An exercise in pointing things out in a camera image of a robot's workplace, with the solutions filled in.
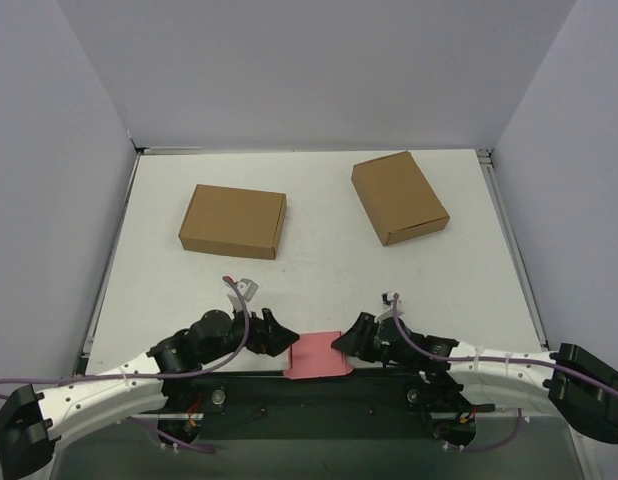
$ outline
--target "screw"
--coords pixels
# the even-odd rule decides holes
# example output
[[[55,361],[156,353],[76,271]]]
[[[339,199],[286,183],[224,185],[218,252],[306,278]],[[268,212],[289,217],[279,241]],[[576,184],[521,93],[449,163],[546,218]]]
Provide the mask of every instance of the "screw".
[[[418,390],[412,388],[407,392],[407,401],[409,403],[416,403],[418,401]]]
[[[225,392],[223,392],[222,390],[216,390],[211,394],[211,402],[214,405],[222,405],[223,403],[225,403]]]

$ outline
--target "gray wall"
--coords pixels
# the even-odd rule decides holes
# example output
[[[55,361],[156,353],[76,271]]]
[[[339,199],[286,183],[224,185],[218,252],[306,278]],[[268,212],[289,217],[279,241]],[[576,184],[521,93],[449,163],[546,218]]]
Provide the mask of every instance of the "gray wall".
[[[495,150],[549,340],[618,368],[618,0],[579,0]],[[596,449],[618,478],[618,447]]]
[[[59,0],[140,146],[495,145],[574,0]]]
[[[133,160],[56,3],[0,0],[0,377],[71,372]]]

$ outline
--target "purple cable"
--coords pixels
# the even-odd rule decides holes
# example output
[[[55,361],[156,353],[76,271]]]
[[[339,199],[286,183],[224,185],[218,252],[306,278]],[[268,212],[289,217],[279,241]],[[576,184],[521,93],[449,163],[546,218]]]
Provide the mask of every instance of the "purple cable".
[[[413,348],[416,352],[420,353],[421,355],[424,355],[426,357],[429,357],[432,360],[435,360],[436,362],[473,362],[475,360],[474,357],[443,357],[440,355],[436,355],[434,353],[430,353],[420,348],[415,343],[413,343],[411,339],[409,338],[409,336],[407,336],[407,334],[405,333],[404,329],[402,328],[402,325],[400,325],[400,319],[398,318],[398,298],[400,298],[400,295],[395,293],[393,296],[393,321],[396,324],[398,333],[400,333],[400,336],[404,339],[405,342],[407,342],[407,344],[411,348]],[[504,357],[480,356],[478,357],[478,360],[481,362],[507,363],[507,359]],[[556,365],[555,363],[545,362],[543,360],[535,360],[533,358],[510,358],[509,363],[522,364],[522,365],[539,365],[541,367],[552,368],[553,370],[566,373],[567,375],[571,377],[577,378],[578,380],[582,380],[583,382],[593,385],[594,387],[597,387],[603,390],[609,395],[618,398],[617,390],[611,388],[608,385],[605,385],[602,382],[599,382],[595,378],[591,378],[587,375],[584,375],[578,372],[577,370],[574,370],[573,368],[563,367],[562,365]]]
[[[162,430],[160,430],[158,427],[156,427],[152,423],[145,422],[144,420],[140,420],[138,418],[133,418],[133,417],[128,417],[127,420],[129,420],[131,423],[135,423],[136,425],[140,425],[141,427],[145,427],[151,430],[152,432],[157,433],[161,437],[166,438],[170,442],[175,443],[179,447],[184,448],[186,450],[193,450],[195,452],[208,453],[208,454],[216,453],[216,447],[214,445],[209,445],[209,444],[204,444],[204,443],[192,445],[190,443],[183,442],[182,440],[178,440],[176,437],[172,437],[168,433],[165,433]]]
[[[509,434],[508,437],[503,438],[502,440],[499,440],[495,443],[492,443],[490,445],[481,445],[478,447],[462,447],[462,449],[460,449],[460,447],[458,445],[454,445],[452,443],[447,442],[447,445],[455,450],[461,450],[463,453],[467,452],[467,453],[483,453],[483,452],[489,452],[491,450],[495,450],[496,448],[500,448],[500,447],[504,447],[505,445],[507,445],[508,443],[513,442],[516,437],[518,436],[518,434],[520,433],[520,430],[522,429],[522,410],[519,408],[518,409],[518,418],[516,419],[516,427],[514,428],[513,432],[511,432]]]
[[[240,340],[240,344],[238,348],[225,358],[222,362],[217,363],[216,365],[204,368],[202,370],[197,370],[195,372],[186,372],[186,373],[130,373],[127,375],[122,375],[119,373],[109,374],[109,375],[85,375],[82,377],[68,377],[68,378],[0,378],[0,385],[7,384],[31,384],[31,385],[69,385],[72,383],[83,383],[83,382],[93,382],[99,380],[124,380],[125,378],[148,378],[148,379],[158,379],[158,380],[177,380],[184,378],[195,378],[201,375],[205,375],[207,373],[214,372],[221,367],[224,367],[229,362],[231,362],[243,349],[245,344],[247,343],[247,338],[249,337],[249,310],[247,307],[247,302],[244,297],[240,293],[235,282],[231,279],[231,277],[225,276],[222,279],[231,287],[231,289],[236,293],[238,300],[240,301],[240,305],[242,306],[242,312],[245,317],[245,332],[242,335],[242,340]]]

